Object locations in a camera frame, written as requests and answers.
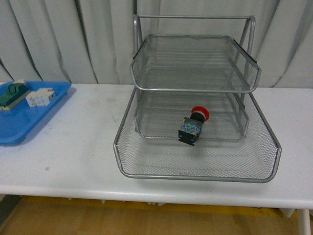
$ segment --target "wooden floor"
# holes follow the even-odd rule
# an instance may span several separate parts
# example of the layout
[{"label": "wooden floor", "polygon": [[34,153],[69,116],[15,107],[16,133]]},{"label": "wooden floor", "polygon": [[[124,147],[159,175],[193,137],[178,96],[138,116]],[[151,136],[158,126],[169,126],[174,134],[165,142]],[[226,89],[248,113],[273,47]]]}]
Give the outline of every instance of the wooden floor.
[{"label": "wooden floor", "polygon": [[24,197],[0,230],[0,235],[167,234],[296,235],[298,226],[296,213],[286,218],[278,209]]}]

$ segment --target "white curtain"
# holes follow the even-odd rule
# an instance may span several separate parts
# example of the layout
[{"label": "white curtain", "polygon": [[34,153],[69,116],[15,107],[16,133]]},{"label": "white curtain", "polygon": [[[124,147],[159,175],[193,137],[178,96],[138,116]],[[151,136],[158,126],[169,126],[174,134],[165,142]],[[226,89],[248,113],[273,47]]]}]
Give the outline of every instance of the white curtain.
[{"label": "white curtain", "polygon": [[[0,81],[132,84],[133,0],[0,2]],[[151,15],[254,15],[259,85],[313,88],[312,0],[138,0],[137,8]],[[226,34],[237,41],[243,25],[142,20],[144,35]]]}]

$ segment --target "blue plastic tray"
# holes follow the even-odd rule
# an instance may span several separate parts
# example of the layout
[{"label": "blue plastic tray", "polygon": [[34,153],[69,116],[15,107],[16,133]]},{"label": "blue plastic tray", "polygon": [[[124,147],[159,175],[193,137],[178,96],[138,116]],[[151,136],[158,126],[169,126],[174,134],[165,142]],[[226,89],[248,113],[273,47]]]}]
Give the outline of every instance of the blue plastic tray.
[{"label": "blue plastic tray", "polygon": [[[6,92],[12,82],[0,85],[0,95]],[[67,94],[71,84],[68,82],[27,82],[31,91],[39,88],[53,88],[56,97],[46,107],[28,106],[26,99],[9,111],[0,111],[0,145],[16,145],[21,143],[27,134],[41,119]]]}]

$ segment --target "white table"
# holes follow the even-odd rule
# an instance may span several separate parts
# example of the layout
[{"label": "white table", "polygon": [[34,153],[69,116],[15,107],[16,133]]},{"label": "white table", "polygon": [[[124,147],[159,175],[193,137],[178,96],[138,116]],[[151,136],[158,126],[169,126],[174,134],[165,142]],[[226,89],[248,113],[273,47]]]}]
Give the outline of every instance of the white table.
[{"label": "white table", "polygon": [[77,85],[18,146],[0,147],[0,193],[160,203],[313,209],[313,89],[258,88],[255,98],[282,145],[265,184],[130,179],[113,140],[132,85]]}]

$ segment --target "metal mesh desk tray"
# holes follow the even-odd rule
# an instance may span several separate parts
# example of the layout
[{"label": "metal mesh desk tray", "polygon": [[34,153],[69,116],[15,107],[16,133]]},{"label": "metal mesh desk tray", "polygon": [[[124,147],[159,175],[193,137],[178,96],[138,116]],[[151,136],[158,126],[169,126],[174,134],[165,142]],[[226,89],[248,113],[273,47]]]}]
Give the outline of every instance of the metal mesh desk tray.
[{"label": "metal mesh desk tray", "polygon": [[124,175],[254,183],[264,183],[274,177],[281,147],[252,94],[246,95],[244,101],[249,117],[245,138],[212,141],[200,137],[194,147],[177,139],[145,138],[139,134],[134,120],[136,112],[137,118],[140,116],[138,97],[139,90],[134,90],[114,141],[116,160]]},{"label": "metal mesh desk tray", "polygon": [[144,138],[175,139],[184,117],[197,105],[210,111],[201,138],[214,141],[240,141],[245,137],[249,118],[237,94],[141,92],[134,120]]},{"label": "metal mesh desk tray", "polygon": [[261,70],[227,36],[150,35],[131,72],[135,85],[146,91],[248,93]]}]

